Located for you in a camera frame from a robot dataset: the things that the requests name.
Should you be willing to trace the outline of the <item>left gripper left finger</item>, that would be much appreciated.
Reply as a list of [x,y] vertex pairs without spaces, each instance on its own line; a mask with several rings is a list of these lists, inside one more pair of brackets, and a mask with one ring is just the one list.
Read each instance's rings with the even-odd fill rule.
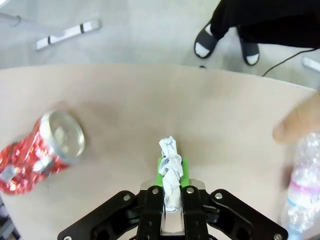
[[159,240],[164,211],[163,177],[144,182],[140,191],[118,192],[61,231],[58,240],[117,240],[137,227],[138,240]]

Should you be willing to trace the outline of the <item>person's right hand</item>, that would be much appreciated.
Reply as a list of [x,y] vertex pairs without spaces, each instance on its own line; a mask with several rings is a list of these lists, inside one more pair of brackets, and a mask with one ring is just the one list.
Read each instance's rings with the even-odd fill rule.
[[279,144],[291,144],[320,130],[320,91],[300,103],[273,129]]

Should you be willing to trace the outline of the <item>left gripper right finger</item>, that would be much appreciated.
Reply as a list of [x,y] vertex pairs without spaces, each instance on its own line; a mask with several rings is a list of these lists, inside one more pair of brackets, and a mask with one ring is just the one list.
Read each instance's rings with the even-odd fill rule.
[[208,193],[189,178],[188,160],[182,160],[181,206],[187,240],[213,240],[208,226],[230,240],[286,240],[288,232],[225,189]]

